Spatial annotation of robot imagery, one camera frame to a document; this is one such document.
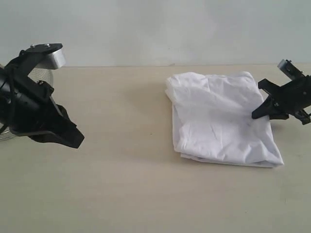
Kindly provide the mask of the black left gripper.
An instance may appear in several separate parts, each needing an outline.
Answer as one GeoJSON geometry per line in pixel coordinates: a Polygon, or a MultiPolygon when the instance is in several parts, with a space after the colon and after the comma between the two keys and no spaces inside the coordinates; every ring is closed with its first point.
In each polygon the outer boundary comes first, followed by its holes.
{"type": "Polygon", "coordinates": [[[45,81],[29,80],[28,84],[4,81],[4,128],[39,143],[79,148],[85,137],[66,109],[53,100],[54,89],[45,81]]]}

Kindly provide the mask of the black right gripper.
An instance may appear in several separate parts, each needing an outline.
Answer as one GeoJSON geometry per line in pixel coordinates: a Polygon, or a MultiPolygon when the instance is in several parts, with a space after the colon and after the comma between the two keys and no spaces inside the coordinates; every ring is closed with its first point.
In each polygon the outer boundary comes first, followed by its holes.
{"type": "Polygon", "coordinates": [[[270,120],[287,120],[290,115],[303,125],[311,122],[311,115],[304,109],[311,105],[311,77],[306,76],[278,86],[267,79],[258,88],[268,94],[266,100],[252,112],[252,119],[269,116],[270,120]]]}

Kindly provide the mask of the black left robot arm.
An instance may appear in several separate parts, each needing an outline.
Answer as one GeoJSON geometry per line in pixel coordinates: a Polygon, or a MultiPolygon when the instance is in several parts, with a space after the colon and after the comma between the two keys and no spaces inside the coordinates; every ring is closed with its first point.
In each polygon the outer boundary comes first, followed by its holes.
{"type": "Polygon", "coordinates": [[[15,136],[38,143],[79,148],[84,135],[66,109],[52,98],[54,88],[5,68],[0,70],[0,123],[15,136]]]}

